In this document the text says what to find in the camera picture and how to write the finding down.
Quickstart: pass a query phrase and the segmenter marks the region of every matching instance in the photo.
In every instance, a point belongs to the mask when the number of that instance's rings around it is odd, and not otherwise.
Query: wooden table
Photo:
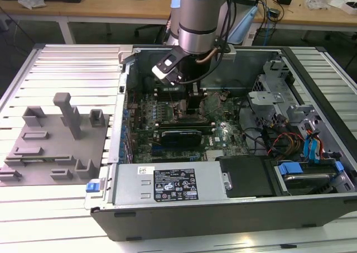
[[[281,11],[281,7],[271,0],[267,0],[270,8]],[[306,0],[292,0],[289,6],[283,5],[285,14],[276,28],[286,30],[316,30],[316,31],[357,31],[357,16],[349,15],[339,8],[330,6],[330,9],[309,10]],[[256,30],[263,21],[263,8],[259,4],[259,11],[251,25],[244,45],[252,45]]]
[[[82,0],[80,3],[46,1],[47,6],[29,10],[17,1],[0,1],[0,6],[16,20],[56,21],[66,44],[75,39],[68,22],[166,24],[171,0]],[[0,13],[0,20],[8,19]]]
[[[276,28],[287,30],[357,31],[357,17],[331,7],[328,10],[309,10],[306,0],[292,0],[284,6],[285,15]],[[17,20],[56,21],[59,23],[66,44],[74,44],[75,39],[68,22],[137,23],[165,24],[170,14],[171,0],[82,0],[80,3],[47,1],[47,7],[33,10],[22,7],[17,1],[0,1],[0,6]],[[268,0],[268,6],[277,7]],[[244,45],[252,45],[255,32],[259,28],[262,7],[254,19]],[[7,19],[0,13],[0,21]]]

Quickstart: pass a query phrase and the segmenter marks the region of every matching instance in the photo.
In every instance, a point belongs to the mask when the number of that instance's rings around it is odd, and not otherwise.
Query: blue latch
[[[100,192],[100,183],[89,182],[85,188],[87,193],[99,193]]]
[[[303,173],[301,166],[298,162],[286,162],[278,166],[280,174],[301,174]]]
[[[344,166],[342,165],[342,163],[341,163],[340,161],[336,161],[335,165],[336,165],[336,168],[337,168],[337,170],[338,170],[339,172],[342,172],[342,171],[345,170],[345,169],[344,169]]]

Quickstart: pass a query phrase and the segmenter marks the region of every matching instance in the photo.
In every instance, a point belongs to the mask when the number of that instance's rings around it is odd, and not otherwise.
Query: blue tab
[[[315,163],[318,162],[318,160],[316,159],[316,155],[315,155],[316,148],[317,148],[317,141],[312,140],[309,158],[310,158],[310,160],[313,160]]]
[[[285,175],[286,173],[288,173],[284,164],[281,164],[280,166],[278,166],[278,168],[279,168],[280,174]]]
[[[303,173],[300,163],[298,162],[285,162],[279,166],[280,174],[301,174]]]
[[[335,165],[336,165],[336,168],[337,168],[337,170],[338,170],[339,172],[342,172],[342,171],[345,170],[345,169],[344,169],[344,166],[342,165],[342,163],[341,163],[340,161],[336,161]]]
[[[85,191],[87,193],[99,193],[99,183],[95,183],[95,182],[89,182],[87,183],[87,186],[85,188]]]

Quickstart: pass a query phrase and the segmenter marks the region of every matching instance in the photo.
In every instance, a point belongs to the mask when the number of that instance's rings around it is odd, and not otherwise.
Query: paper
[[[337,7],[337,8],[341,8],[341,6],[343,4],[345,4],[346,2],[348,2],[349,0],[331,0],[329,2],[329,5]]]
[[[46,6],[44,0],[17,0],[17,2],[28,9]]]

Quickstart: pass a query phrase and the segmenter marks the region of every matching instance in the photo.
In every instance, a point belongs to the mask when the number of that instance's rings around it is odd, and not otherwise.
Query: blue cable
[[[268,41],[268,35],[269,35],[269,23],[270,23],[270,15],[269,15],[269,8],[267,7],[267,15],[268,15],[268,24],[267,24],[267,32],[266,32],[266,36],[264,38],[264,43],[263,43],[263,46],[266,46],[267,45],[267,41]]]

